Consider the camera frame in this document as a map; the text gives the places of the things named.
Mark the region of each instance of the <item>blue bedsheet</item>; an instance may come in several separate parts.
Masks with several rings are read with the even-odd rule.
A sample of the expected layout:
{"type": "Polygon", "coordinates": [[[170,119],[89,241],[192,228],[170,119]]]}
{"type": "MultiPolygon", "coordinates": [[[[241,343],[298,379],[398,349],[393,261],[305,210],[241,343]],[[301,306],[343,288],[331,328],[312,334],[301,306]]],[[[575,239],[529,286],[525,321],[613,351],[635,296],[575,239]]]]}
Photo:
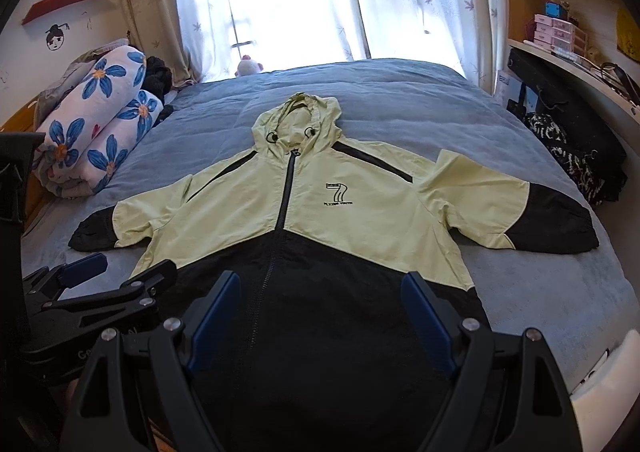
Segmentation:
{"type": "MultiPolygon", "coordinates": [[[[176,112],[140,142],[107,188],[87,199],[55,200],[24,237],[24,273],[82,257],[66,244],[91,212],[250,147],[258,114],[298,91],[335,96],[342,107],[338,125],[348,137],[393,143],[430,159],[450,149],[586,204],[533,134],[453,70],[398,59],[328,64],[182,91],[176,112]]],[[[456,238],[494,330],[542,329],[569,388],[639,321],[634,290],[593,218],[600,248],[587,254],[496,251],[456,238]]],[[[109,270],[68,296],[116,288],[142,253],[142,247],[107,252],[109,270]]]]}

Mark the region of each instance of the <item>hood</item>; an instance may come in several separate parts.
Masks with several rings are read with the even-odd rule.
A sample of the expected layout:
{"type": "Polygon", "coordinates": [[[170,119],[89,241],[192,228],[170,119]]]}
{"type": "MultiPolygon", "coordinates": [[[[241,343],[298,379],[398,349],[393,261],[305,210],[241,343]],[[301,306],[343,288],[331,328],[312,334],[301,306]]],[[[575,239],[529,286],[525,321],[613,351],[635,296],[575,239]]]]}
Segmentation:
{"type": "Polygon", "coordinates": [[[335,125],[341,112],[334,97],[296,93],[258,117],[252,128],[255,147],[283,161],[294,149],[300,156],[322,151],[342,134],[335,125]]]}

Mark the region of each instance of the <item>black bag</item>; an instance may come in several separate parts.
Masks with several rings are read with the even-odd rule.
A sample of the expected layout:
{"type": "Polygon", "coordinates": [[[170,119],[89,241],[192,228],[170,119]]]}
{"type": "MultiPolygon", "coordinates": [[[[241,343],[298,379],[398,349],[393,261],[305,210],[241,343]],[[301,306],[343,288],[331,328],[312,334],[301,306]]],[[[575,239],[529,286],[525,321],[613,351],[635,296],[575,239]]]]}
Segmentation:
{"type": "Polygon", "coordinates": [[[567,145],[562,129],[551,116],[544,113],[528,113],[522,122],[545,144],[546,150],[556,159],[591,205],[599,205],[606,199],[606,182],[594,174],[583,154],[567,145]]]}
{"type": "Polygon", "coordinates": [[[567,143],[590,157],[591,169],[606,177],[617,174],[626,153],[609,126],[591,106],[540,58],[517,48],[509,68],[536,91],[536,112],[550,115],[564,130],[567,143]]]}

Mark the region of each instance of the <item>stuffed toy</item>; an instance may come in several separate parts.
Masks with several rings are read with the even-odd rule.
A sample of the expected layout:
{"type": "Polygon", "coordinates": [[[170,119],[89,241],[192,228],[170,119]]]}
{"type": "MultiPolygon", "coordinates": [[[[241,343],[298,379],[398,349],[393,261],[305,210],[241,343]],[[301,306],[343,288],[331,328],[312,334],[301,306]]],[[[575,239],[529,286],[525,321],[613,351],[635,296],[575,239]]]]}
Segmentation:
{"type": "Polygon", "coordinates": [[[237,77],[243,77],[245,75],[255,75],[256,73],[260,73],[260,71],[264,70],[264,66],[259,62],[252,60],[248,55],[244,55],[240,64],[238,64],[238,71],[236,71],[237,77]]]}

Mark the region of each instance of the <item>yellow poster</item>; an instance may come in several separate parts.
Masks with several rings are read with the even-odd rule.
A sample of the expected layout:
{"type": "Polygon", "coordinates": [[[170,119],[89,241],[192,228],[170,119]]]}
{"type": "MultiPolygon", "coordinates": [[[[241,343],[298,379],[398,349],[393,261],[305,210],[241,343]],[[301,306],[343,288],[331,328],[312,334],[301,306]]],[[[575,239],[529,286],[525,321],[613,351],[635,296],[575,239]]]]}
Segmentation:
{"type": "Polygon", "coordinates": [[[618,9],[616,29],[618,50],[636,62],[640,62],[640,28],[626,8],[618,9]]]}

